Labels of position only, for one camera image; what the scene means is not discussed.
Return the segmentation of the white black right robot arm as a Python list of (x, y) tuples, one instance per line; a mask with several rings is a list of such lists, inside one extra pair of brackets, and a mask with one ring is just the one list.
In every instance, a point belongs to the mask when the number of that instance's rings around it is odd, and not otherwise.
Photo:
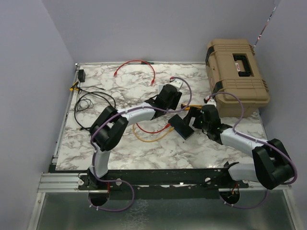
[(272, 190), (297, 178), (297, 170), (280, 140), (257, 139), (235, 131), (231, 125), (222, 123), (214, 105), (190, 108), (183, 119), (188, 128), (191, 127), (191, 118), (195, 119), (192, 126), (200, 129), (210, 140), (232, 147), (253, 159), (252, 163), (225, 164), (227, 172), (220, 176), (223, 186), (232, 187), (237, 181), (252, 181)]

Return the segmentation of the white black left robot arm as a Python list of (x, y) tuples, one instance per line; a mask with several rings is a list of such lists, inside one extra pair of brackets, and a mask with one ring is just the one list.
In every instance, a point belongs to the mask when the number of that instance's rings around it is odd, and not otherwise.
[(90, 127), (94, 155), (88, 169), (89, 183), (95, 189), (105, 186), (111, 150), (120, 142), (126, 128), (142, 121), (157, 119), (168, 110), (176, 110), (182, 92), (172, 84), (162, 87), (160, 93), (142, 104), (116, 109), (106, 107)]

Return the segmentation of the black network switch box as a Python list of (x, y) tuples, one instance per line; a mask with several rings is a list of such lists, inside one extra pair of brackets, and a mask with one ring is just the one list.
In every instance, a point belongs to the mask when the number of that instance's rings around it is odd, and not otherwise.
[(188, 139), (194, 133), (194, 130), (189, 125), (186, 125), (179, 115), (171, 117), (168, 123), (184, 140)]

